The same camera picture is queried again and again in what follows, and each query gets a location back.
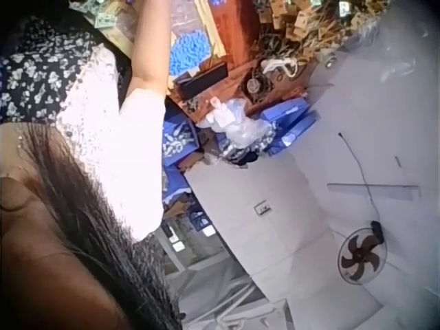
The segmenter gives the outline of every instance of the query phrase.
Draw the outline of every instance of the ceiling fan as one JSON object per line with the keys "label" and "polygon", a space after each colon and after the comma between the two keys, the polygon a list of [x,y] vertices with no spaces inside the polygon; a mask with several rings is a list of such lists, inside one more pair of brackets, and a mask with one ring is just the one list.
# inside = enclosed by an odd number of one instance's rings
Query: ceiling fan
{"label": "ceiling fan", "polygon": [[356,230],[342,244],[338,255],[339,273],[350,284],[365,284],[382,270],[386,255],[382,226],[372,221],[369,228]]}

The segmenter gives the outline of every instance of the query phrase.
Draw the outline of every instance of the electrical outlet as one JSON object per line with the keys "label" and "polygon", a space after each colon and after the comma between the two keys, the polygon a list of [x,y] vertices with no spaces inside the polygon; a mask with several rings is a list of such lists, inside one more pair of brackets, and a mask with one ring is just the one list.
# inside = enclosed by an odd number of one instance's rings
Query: electrical outlet
{"label": "electrical outlet", "polygon": [[266,215],[267,213],[272,211],[272,208],[269,205],[268,201],[262,201],[261,203],[257,204],[254,207],[255,213],[259,216],[262,217],[264,215]]}

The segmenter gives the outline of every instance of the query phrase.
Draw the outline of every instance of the white plastic bag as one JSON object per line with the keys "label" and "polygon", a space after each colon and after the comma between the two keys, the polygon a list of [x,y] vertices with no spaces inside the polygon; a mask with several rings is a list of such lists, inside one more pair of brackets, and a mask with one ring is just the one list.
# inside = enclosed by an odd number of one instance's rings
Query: white plastic bag
{"label": "white plastic bag", "polygon": [[272,129],[269,122],[246,116],[244,99],[235,98],[221,103],[218,98],[212,98],[210,103],[214,110],[197,126],[201,129],[211,128],[216,133],[225,133],[238,149],[247,148]]}

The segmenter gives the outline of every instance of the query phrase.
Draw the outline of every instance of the blue box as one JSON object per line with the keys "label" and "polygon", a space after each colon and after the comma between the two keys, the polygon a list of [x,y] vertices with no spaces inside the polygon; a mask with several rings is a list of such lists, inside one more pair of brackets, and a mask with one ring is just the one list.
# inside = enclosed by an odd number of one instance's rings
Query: blue box
{"label": "blue box", "polygon": [[183,113],[167,113],[162,131],[162,163],[171,166],[200,147],[192,122]]}
{"label": "blue box", "polygon": [[189,183],[184,175],[175,166],[164,168],[167,177],[166,190],[162,191],[162,203],[172,205],[173,202],[182,194],[190,194],[192,192]]}
{"label": "blue box", "polygon": [[295,121],[297,121],[309,107],[309,103],[307,103],[304,98],[295,98],[262,111],[260,119],[276,123],[276,127],[279,129],[287,129],[295,124]]}
{"label": "blue box", "polygon": [[298,118],[298,122],[287,130],[280,130],[274,138],[274,141],[270,144],[266,150],[270,156],[280,153],[284,149],[289,148],[300,135],[302,135],[307,129],[309,129],[318,119],[317,113],[312,111],[306,113],[302,117]]}

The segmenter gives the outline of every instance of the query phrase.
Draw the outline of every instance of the woman's arm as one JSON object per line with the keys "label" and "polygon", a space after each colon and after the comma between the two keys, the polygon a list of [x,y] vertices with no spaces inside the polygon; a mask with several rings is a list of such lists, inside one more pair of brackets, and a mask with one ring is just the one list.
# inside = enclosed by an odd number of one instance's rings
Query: woman's arm
{"label": "woman's arm", "polygon": [[127,96],[136,88],[165,97],[171,48],[171,0],[143,1],[131,57],[133,77]]}

